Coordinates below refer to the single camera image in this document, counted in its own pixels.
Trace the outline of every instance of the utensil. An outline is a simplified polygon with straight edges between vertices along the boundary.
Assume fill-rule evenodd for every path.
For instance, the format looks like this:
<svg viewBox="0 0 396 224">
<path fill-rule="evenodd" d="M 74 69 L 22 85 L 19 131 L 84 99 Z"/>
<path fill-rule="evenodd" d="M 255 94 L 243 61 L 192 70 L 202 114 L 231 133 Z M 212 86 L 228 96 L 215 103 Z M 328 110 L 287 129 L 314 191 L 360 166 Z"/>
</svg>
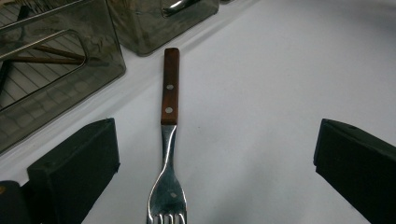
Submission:
<svg viewBox="0 0 396 224">
<path fill-rule="evenodd" d="M 163 167 L 148 199 L 147 223 L 187 223 L 186 197 L 175 176 L 173 156 L 177 130 L 178 49 L 166 49 L 163 65 Z"/>
</svg>

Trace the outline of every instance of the brown wooden handle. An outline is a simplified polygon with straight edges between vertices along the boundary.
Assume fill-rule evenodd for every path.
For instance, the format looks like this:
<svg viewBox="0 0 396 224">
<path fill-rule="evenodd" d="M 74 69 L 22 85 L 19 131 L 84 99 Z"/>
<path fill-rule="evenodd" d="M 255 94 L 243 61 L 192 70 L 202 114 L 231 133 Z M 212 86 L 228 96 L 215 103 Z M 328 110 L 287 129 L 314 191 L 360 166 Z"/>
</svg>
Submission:
<svg viewBox="0 0 396 224">
<path fill-rule="evenodd" d="M 178 111 L 178 49 L 166 49 L 163 62 L 162 125 L 176 125 Z"/>
</svg>

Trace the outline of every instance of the white surface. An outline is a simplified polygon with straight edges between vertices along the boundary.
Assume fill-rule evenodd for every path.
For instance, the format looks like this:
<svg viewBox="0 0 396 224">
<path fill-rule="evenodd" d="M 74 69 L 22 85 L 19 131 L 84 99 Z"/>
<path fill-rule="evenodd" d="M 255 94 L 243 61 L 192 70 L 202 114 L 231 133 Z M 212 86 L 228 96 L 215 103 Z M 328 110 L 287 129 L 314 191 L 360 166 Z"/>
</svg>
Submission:
<svg viewBox="0 0 396 224">
<path fill-rule="evenodd" d="M 0 159 L 1 179 L 116 119 L 120 171 L 84 224 L 145 223 L 161 165 L 163 49 L 180 48 L 177 177 L 189 223 L 368 223 L 320 175 L 321 119 L 396 145 L 396 4 L 235 0 Z"/>
</svg>

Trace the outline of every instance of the metal fork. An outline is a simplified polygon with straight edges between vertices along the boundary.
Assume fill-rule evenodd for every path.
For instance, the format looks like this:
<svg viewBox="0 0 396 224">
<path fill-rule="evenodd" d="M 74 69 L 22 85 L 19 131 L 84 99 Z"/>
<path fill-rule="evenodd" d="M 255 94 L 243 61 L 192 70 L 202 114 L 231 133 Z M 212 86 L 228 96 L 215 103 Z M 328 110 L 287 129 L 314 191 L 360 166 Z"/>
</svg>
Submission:
<svg viewBox="0 0 396 224">
<path fill-rule="evenodd" d="M 166 49 L 163 64 L 163 167 L 148 199 L 147 224 L 187 224 L 186 197 L 175 176 L 173 156 L 178 111 L 178 49 Z"/>
</svg>

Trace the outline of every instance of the fork head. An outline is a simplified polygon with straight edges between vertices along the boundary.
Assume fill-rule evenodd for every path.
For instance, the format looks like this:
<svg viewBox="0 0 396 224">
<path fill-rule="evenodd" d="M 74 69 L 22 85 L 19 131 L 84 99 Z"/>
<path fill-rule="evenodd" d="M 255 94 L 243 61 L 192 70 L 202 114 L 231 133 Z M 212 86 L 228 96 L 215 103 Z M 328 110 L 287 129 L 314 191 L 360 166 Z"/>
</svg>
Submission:
<svg viewBox="0 0 396 224">
<path fill-rule="evenodd" d="M 152 188 L 148 200 L 147 224 L 187 224 L 186 197 L 172 167 L 164 167 Z"/>
</svg>

